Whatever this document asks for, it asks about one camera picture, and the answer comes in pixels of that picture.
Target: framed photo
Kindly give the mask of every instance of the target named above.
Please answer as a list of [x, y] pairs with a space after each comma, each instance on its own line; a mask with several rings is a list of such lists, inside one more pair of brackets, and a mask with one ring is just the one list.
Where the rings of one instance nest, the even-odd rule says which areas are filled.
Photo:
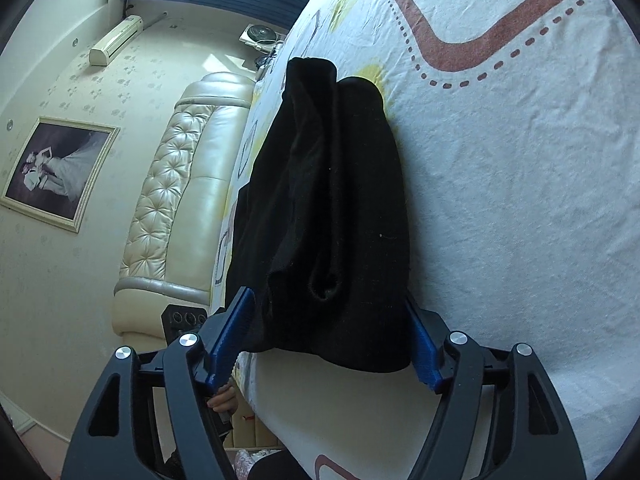
[[40, 117], [14, 162], [0, 203], [77, 233], [118, 131], [112, 126]]

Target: dotted line pattern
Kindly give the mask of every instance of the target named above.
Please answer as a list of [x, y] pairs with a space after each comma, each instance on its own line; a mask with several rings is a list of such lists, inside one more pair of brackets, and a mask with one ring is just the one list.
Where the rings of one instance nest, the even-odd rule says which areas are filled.
[[[415, 54], [413, 54], [414, 52], [414, 48], [410, 45], [410, 41], [407, 38], [408, 34], [407, 31], [404, 30], [404, 25], [402, 24], [402, 21], [400, 20], [400, 15], [401, 13], [399, 12], [398, 9], [394, 9], [394, 4], [392, 3], [391, 0], [386, 0], [386, 2], [389, 4], [389, 7], [393, 10], [394, 13], [394, 19], [396, 20], [396, 23], [399, 25], [400, 27], [400, 32], [402, 32], [402, 36], [404, 38], [406, 38], [404, 40], [404, 44], [407, 45], [407, 52], [411, 55], [411, 61], [415, 62]], [[578, 7], [581, 7], [585, 4], [584, 0], [577, 0], [575, 3]], [[573, 7], [569, 7], [567, 10], [565, 10], [564, 12], [567, 16], [571, 16], [574, 13], [574, 8]], [[556, 16], [553, 20], [552, 20], [554, 25], [557, 25], [558, 23], [562, 22], [562, 16]], [[546, 33], [549, 32], [549, 28], [548, 27], [543, 27], [541, 28], [538, 33], [540, 34], [540, 36], [544, 36]], [[524, 45], [525, 46], [531, 46], [534, 43], [536, 43], [536, 38], [532, 37], [532, 38], [528, 38], [525, 42]], [[516, 57], [518, 57], [520, 55], [520, 49], [516, 48], [515, 50], [513, 50], [509, 56], [512, 59], [515, 59]], [[504, 66], [504, 62], [503, 61], [498, 61], [496, 64], [494, 64], [494, 70], [500, 70], [501, 67]], [[426, 75], [426, 73], [422, 72], [421, 69], [422, 67], [420, 66], [419, 63], [416, 63], [414, 66], [416, 72], [420, 72], [420, 78], [422, 79], [427, 79], [428, 76]], [[478, 75], [478, 77], [476, 78], [478, 81], [483, 81], [484, 79], [486, 79], [488, 76], [487, 72], [482, 72], [481, 74]], [[434, 79], [431, 79], [429, 81], [429, 85], [430, 86], [438, 86], [440, 82], [436, 81]], [[461, 81], [459, 83], [460, 88], [465, 88], [467, 86], [469, 86], [469, 83], [471, 83], [471, 81], [469, 80], [465, 80], [465, 81]], [[451, 83], [442, 83], [441, 88], [444, 88], [445, 90], [448, 90], [450, 88], [452, 88], [453, 85]]]

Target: silver bolt head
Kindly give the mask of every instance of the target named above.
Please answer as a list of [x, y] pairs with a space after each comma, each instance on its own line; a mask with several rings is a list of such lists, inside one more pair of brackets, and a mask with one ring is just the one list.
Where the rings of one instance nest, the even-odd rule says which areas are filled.
[[516, 345], [516, 352], [520, 355], [528, 356], [533, 354], [533, 349], [526, 343]]
[[180, 344], [182, 346], [193, 346], [196, 344], [197, 340], [198, 336], [196, 336], [195, 334], [184, 334], [180, 337]]
[[463, 334], [462, 332], [451, 332], [449, 339], [451, 339], [451, 342], [456, 345], [463, 345], [468, 341], [466, 334]]
[[121, 346], [116, 350], [116, 357], [118, 359], [126, 359], [131, 355], [131, 348], [128, 346]]

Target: wall-mounted air conditioner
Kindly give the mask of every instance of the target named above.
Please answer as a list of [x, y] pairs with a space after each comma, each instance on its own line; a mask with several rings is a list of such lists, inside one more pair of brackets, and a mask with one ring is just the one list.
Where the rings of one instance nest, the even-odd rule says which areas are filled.
[[252, 46], [255, 50], [270, 54], [275, 45], [280, 41], [284, 41], [285, 37], [286, 34], [280, 34], [265, 25], [251, 23], [240, 36], [240, 41]]
[[142, 28], [140, 16], [129, 16], [117, 24], [89, 51], [89, 63], [95, 66], [107, 66], [131, 40], [142, 32]]

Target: white bed sheet with pattern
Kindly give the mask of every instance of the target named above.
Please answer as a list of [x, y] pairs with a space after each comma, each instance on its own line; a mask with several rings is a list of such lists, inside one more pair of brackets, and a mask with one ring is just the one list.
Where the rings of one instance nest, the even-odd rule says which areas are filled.
[[[640, 47], [620, 12], [611, 0], [311, 0], [255, 89], [213, 309], [238, 190], [295, 56], [377, 85], [404, 171], [412, 293], [480, 344], [535, 348], [593, 479], [640, 415]], [[246, 398], [313, 478], [408, 476], [438, 400], [412, 368], [365, 374], [278, 350], [240, 361]]]

